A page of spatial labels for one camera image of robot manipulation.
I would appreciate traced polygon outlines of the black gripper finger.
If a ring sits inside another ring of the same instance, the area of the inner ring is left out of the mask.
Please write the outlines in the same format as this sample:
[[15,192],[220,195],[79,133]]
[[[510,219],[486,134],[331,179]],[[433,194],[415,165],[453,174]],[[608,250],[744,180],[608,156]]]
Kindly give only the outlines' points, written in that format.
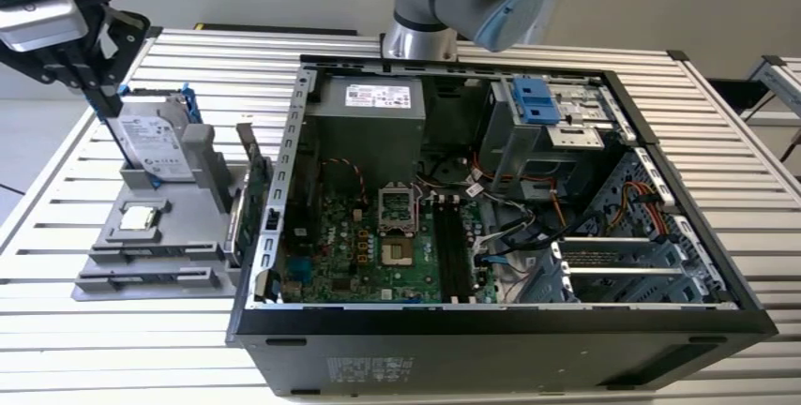
[[98,113],[104,111],[104,102],[100,91],[102,75],[98,69],[92,67],[86,60],[72,62],[72,71],[79,84],[79,89],[87,98],[87,101]]
[[115,118],[122,110],[123,101],[119,96],[120,81],[124,73],[119,72],[111,62],[99,62],[94,68],[95,86],[92,87],[94,109],[100,119]]

